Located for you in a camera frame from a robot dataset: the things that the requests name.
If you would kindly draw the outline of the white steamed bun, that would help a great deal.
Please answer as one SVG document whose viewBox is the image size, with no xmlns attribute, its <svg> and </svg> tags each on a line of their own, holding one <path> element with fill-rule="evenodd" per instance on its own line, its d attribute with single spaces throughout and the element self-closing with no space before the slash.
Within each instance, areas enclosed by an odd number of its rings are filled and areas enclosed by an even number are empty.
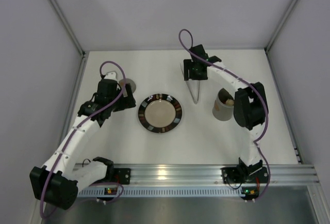
<svg viewBox="0 0 330 224">
<path fill-rule="evenodd" d="M 235 101 L 232 99 L 227 99 L 225 102 L 225 105 L 227 106 L 234 106 Z"/>
</svg>

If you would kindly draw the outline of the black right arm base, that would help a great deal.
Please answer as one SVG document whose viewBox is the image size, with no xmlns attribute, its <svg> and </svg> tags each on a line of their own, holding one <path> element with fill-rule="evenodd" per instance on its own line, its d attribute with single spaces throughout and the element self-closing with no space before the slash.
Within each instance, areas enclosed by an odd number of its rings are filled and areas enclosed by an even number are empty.
<svg viewBox="0 0 330 224">
<path fill-rule="evenodd" d="M 269 179 L 269 173 L 266 167 L 251 172 L 248 169 L 242 167 L 223 167 L 221 168 L 223 182 L 232 184 L 256 184 L 257 180 L 259 183 L 267 183 Z"/>
</svg>

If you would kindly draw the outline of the grey container lid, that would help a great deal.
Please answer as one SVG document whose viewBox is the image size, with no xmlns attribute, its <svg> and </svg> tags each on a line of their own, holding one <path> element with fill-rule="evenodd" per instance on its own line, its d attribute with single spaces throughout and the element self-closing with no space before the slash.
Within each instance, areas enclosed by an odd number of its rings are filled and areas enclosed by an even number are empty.
<svg viewBox="0 0 330 224">
<path fill-rule="evenodd" d="M 119 81 L 119 85 L 122 87 L 122 88 L 126 88 L 126 85 L 130 85 L 131 87 L 131 91 L 132 93 L 134 93 L 136 91 L 136 84 L 135 82 L 130 79 L 130 78 L 126 78 L 126 81 L 124 81 L 124 79 L 121 79 Z"/>
</svg>

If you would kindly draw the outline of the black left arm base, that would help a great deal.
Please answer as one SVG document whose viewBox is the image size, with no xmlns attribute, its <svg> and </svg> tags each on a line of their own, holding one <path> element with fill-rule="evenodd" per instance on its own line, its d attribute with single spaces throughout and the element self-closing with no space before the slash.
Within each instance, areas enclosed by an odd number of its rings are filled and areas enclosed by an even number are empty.
<svg viewBox="0 0 330 224">
<path fill-rule="evenodd" d="M 117 182 L 122 185 L 129 185 L 131 178 L 130 168 L 115 168 L 111 177 L 111 182 Z"/>
</svg>

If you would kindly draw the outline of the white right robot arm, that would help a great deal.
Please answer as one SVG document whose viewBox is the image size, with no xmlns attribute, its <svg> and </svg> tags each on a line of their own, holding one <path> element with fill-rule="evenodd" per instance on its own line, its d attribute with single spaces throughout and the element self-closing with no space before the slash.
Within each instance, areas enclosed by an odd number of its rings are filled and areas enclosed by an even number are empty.
<svg viewBox="0 0 330 224">
<path fill-rule="evenodd" d="M 217 82 L 233 97 L 233 118 L 240 127 L 239 138 L 241 149 L 237 171 L 242 180 L 263 169 L 266 161 L 261 155 L 258 142 L 264 137 L 269 124 L 269 109 L 265 88 L 262 83 L 249 83 L 231 70 L 227 69 L 216 56 L 208 56 L 200 45 L 185 48 L 190 59 L 185 59 L 184 80 Z"/>
</svg>

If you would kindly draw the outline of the metal serving tongs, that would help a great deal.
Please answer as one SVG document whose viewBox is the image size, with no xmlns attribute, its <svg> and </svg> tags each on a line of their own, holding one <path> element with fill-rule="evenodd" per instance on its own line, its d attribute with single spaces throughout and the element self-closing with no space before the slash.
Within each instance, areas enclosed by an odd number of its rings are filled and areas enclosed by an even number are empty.
<svg viewBox="0 0 330 224">
<path fill-rule="evenodd" d="M 201 82 L 200 81 L 193 81 L 189 79 L 188 81 L 185 81 L 186 86 L 188 87 L 189 93 L 192 97 L 193 103 L 196 105 L 199 102 L 200 98 L 200 88 L 201 88 Z"/>
</svg>

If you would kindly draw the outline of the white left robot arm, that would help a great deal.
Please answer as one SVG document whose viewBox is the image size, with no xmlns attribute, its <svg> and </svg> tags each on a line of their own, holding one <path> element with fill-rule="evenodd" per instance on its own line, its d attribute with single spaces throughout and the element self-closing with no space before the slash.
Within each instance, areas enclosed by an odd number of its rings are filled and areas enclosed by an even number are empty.
<svg viewBox="0 0 330 224">
<path fill-rule="evenodd" d="M 58 149 L 42 167 L 29 174 L 36 199 L 57 208 L 69 209 L 79 192 L 94 183 L 108 183 L 114 178 L 113 161 L 96 157 L 88 165 L 75 170 L 75 164 L 112 112 L 134 108 L 136 101 L 131 85 L 115 79 L 99 81 L 96 93 L 79 109 L 74 124 Z"/>
</svg>

